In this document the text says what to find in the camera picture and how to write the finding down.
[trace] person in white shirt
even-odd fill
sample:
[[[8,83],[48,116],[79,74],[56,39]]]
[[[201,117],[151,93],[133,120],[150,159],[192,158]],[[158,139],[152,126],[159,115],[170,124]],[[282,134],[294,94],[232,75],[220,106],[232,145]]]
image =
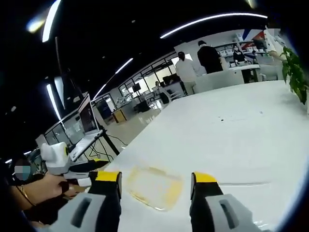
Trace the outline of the person in white shirt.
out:
[[[179,61],[176,63],[176,74],[183,81],[184,87],[188,95],[193,95],[193,86],[196,85],[197,77],[193,61],[184,56],[184,52],[178,53]]]

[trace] bracelet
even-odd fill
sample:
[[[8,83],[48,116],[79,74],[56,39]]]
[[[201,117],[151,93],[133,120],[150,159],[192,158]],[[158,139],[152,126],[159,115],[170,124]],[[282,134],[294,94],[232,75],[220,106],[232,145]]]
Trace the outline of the bracelet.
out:
[[[35,206],[36,204],[33,204],[30,200],[28,195],[26,194],[26,191],[24,190],[24,186],[16,186],[16,188],[19,190],[19,192],[24,196],[24,198],[32,205]]]

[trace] floor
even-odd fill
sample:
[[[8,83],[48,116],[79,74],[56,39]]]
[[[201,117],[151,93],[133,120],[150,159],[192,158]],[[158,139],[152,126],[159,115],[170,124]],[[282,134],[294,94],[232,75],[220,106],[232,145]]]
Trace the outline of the floor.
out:
[[[156,100],[150,104],[150,110],[138,113],[135,117],[131,118],[129,121],[123,123],[111,123],[106,129],[107,134],[110,135],[111,141],[117,147],[117,149],[121,152],[126,146],[138,136],[141,131],[147,127],[149,123],[151,123],[156,116],[158,116],[161,111],[166,107],[163,105],[160,100]],[[104,148],[101,146],[99,142],[96,142],[95,149],[98,152],[107,153],[111,155],[113,158],[116,156],[112,151],[110,146],[104,140],[104,138],[100,138]],[[85,152],[86,156],[89,159],[98,158],[94,152],[91,153],[91,149],[88,149]],[[101,160],[108,160],[107,156],[101,155]]]

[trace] laptop screen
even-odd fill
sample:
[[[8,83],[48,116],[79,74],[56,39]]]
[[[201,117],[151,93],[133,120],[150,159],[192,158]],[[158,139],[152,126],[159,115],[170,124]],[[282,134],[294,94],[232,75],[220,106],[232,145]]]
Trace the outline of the laptop screen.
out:
[[[80,107],[78,108],[78,113],[81,117],[85,133],[98,130],[89,95],[87,95],[82,101]]]

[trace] man in black jacket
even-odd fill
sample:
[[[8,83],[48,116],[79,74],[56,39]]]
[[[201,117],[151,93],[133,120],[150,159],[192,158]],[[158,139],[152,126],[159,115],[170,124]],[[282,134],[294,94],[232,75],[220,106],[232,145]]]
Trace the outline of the man in black jacket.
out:
[[[198,60],[206,69],[207,73],[222,71],[220,56],[214,47],[207,46],[204,41],[198,41],[200,47],[197,52]]]

